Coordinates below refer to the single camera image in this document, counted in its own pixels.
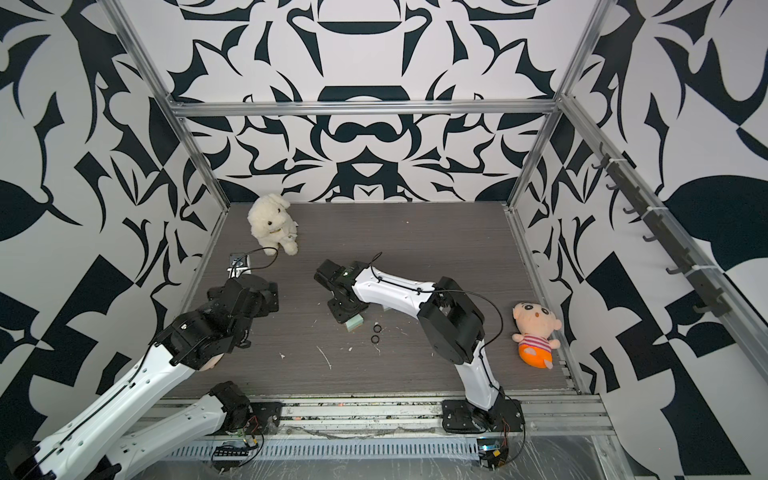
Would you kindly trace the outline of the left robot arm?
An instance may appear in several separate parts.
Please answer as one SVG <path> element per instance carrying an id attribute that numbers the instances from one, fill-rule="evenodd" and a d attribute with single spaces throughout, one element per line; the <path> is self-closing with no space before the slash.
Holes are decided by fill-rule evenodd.
<path id="1" fill-rule="evenodd" d="M 231 381 L 142 430 L 132 428 L 160 399 L 223 356 L 249 347 L 254 319 L 279 309 L 275 282 L 243 274 L 208 292 L 207 303 L 177 316 L 145 354 L 82 413 L 37 444 L 5 458 L 14 479 L 131 479 L 199 437 L 244 428 L 251 402 Z"/>

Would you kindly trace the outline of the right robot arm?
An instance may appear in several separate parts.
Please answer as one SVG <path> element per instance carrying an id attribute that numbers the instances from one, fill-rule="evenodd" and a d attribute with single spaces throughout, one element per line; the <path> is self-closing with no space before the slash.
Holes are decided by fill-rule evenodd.
<path id="1" fill-rule="evenodd" d="M 436 354 L 454 364 L 466 401 L 485 412 L 496 405 L 501 386 L 484 353 L 484 315 L 453 279 L 420 282 L 387 274 L 372 263 L 342 266 L 331 260 L 317 268 L 314 279 L 331 292 L 327 305 L 340 324 L 360 323 L 371 305 L 415 318 Z"/>

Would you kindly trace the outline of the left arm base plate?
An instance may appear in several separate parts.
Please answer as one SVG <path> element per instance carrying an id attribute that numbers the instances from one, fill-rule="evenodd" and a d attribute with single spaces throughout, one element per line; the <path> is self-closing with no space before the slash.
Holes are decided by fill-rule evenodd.
<path id="1" fill-rule="evenodd" d="M 236 406 L 233 412 L 227 414 L 222 429 L 252 436 L 274 434 L 280 427 L 283 407 L 284 404 L 279 401 L 252 402 L 249 406 Z"/>

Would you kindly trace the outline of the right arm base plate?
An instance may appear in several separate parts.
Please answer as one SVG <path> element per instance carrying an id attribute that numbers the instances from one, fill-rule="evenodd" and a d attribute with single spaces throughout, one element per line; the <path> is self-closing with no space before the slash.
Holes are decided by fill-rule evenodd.
<path id="1" fill-rule="evenodd" d="M 442 428 L 451 434 L 522 432 L 525 420 L 517 399 L 498 397 L 496 403 L 483 410 L 466 400 L 441 402 Z"/>

